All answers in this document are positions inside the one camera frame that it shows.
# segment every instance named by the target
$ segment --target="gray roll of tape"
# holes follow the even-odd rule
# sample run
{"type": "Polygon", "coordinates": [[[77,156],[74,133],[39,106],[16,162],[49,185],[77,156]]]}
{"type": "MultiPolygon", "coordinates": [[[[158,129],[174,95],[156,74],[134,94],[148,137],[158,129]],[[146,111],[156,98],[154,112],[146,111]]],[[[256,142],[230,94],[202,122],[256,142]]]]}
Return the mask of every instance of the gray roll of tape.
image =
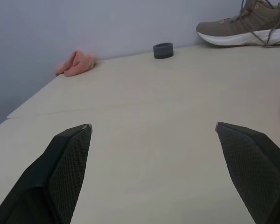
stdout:
{"type": "Polygon", "coordinates": [[[172,43],[160,43],[154,45],[154,58],[164,59],[174,55],[172,43]]]}

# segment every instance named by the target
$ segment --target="pink cloth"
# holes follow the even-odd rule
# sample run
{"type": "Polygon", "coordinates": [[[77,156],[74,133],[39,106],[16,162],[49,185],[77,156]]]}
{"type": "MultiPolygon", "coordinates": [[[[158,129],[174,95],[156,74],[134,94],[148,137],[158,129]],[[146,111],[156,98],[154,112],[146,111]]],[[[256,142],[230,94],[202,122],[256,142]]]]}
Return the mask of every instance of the pink cloth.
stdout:
{"type": "Polygon", "coordinates": [[[65,76],[75,76],[92,69],[96,62],[94,55],[76,50],[66,62],[57,66],[55,72],[57,76],[62,73],[65,76]]]}

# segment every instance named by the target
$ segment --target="shoe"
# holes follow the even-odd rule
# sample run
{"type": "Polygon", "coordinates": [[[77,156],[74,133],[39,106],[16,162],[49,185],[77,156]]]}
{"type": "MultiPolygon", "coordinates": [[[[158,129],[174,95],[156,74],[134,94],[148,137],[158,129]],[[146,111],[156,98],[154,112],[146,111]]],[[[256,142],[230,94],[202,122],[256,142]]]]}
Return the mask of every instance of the shoe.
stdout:
{"type": "Polygon", "coordinates": [[[198,35],[220,46],[280,44],[280,3],[273,6],[268,0],[247,0],[239,16],[216,22],[202,22],[198,35]]]}

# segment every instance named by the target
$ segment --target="white table surface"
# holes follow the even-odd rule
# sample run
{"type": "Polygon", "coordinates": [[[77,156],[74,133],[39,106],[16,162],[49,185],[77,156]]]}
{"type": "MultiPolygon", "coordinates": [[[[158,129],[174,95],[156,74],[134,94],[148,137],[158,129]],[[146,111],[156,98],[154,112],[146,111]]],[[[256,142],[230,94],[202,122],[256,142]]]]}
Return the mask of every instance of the white table surface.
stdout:
{"type": "Polygon", "coordinates": [[[204,99],[222,88],[245,91],[260,102],[280,99],[280,48],[198,45],[175,49],[164,60],[152,53],[106,60],[82,75],[55,78],[8,118],[204,99]]]}
{"type": "Polygon", "coordinates": [[[280,48],[175,50],[60,76],[0,125],[0,203],[54,135],[93,124],[73,224],[253,224],[217,121],[280,147],[280,48]]]}
{"type": "Polygon", "coordinates": [[[0,203],[54,135],[92,123],[73,224],[253,224],[231,182],[215,125],[231,122],[262,131],[280,147],[280,97],[240,94],[236,88],[204,93],[190,101],[5,121],[0,125],[0,203]]]}

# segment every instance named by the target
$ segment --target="gray wall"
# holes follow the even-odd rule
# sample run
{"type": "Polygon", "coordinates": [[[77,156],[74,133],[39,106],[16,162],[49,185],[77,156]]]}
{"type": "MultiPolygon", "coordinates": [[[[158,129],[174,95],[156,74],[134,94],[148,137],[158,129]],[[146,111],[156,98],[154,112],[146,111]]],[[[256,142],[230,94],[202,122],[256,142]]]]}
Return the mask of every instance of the gray wall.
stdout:
{"type": "Polygon", "coordinates": [[[196,25],[240,0],[0,0],[0,123],[54,78],[75,49],[101,58],[196,44],[196,25]]]}

